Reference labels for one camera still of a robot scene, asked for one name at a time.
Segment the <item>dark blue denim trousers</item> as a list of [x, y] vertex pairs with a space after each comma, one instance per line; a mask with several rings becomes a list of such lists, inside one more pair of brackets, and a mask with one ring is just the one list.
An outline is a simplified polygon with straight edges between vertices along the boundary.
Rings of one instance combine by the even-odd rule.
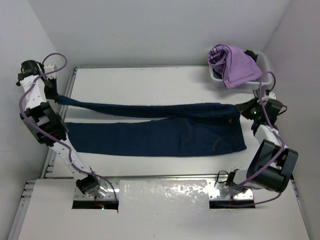
[[134, 123], [69, 122], [68, 137], [82, 153], [130, 157], [210, 157], [245, 150], [240, 113], [232, 104], [118, 105], [81, 102], [59, 96], [56, 102]]

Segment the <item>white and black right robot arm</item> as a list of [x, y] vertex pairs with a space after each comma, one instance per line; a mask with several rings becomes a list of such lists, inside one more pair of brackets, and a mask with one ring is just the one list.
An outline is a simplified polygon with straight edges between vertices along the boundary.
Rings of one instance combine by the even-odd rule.
[[287, 106], [275, 99], [260, 101], [253, 98], [235, 107], [243, 117], [253, 121], [251, 130], [259, 148], [247, 170], [235, 169], [228, 174], [225, 187], [234, 192], [252, 188], [282, 193], [299, 157], [297, 151], [286, 146], [275, 126]]

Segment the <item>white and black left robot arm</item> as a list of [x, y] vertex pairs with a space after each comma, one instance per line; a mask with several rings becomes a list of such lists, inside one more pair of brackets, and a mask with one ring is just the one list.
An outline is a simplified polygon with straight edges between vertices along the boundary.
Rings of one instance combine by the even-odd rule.
[[80, 192], [92, 198], [97, 197], [101, 186], [98, 178], [92, 175], [92, 169], [72, 146], [66, 123], [48, 102], [59, 96], [56, 71], [55, 65], [44, 65], [35, 60], [21, 64], [16, 84], [23, 87], [25, 96], [22, 98], [26, 100], [26, 105], [23, 107], [22, 102], [19, 103], [22, 110], [20, 118], [40, 144], [60, 156]]

